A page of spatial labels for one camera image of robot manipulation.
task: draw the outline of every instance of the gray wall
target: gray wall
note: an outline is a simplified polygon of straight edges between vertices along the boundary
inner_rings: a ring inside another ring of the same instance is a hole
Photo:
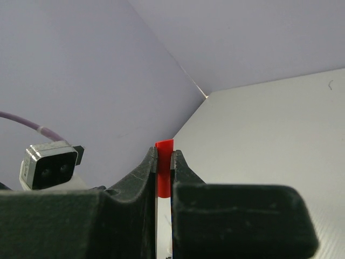
[[[0,1],[0,110],[85,145],[90,186],[120,180],[202,101],[126,0]],[[45,141],[0,119],[0,181],[20,189],[25,148]]]
[[[129,0],[212,91],[345,67],[344,0]]]

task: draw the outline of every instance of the white table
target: white table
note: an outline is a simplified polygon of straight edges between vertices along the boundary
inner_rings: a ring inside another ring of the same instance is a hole
[[[207,183],[296,188],[320,239],[315,258],[345,258],[345,70],[215,92],[175,149]]]

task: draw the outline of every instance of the black camera face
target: black camera face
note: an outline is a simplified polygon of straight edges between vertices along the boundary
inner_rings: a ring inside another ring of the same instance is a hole
[[[39,159],[32,189],[45,189],[68,182],[72,178],[77,156],[77,152],[69,152]]]

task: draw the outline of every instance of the camera housing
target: camera housing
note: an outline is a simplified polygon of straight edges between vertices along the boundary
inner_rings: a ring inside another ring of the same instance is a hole
[[[74,172],[78,152],[66,141],[31,145],[25,151],[21,177],[32,190],[68,182]]]

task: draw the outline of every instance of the red object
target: red object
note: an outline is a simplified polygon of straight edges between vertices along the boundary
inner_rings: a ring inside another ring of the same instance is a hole
[[[158,197],[170,197],[170,162],[174,151],[174,140],[168,139],[156,143],[158,151]]]

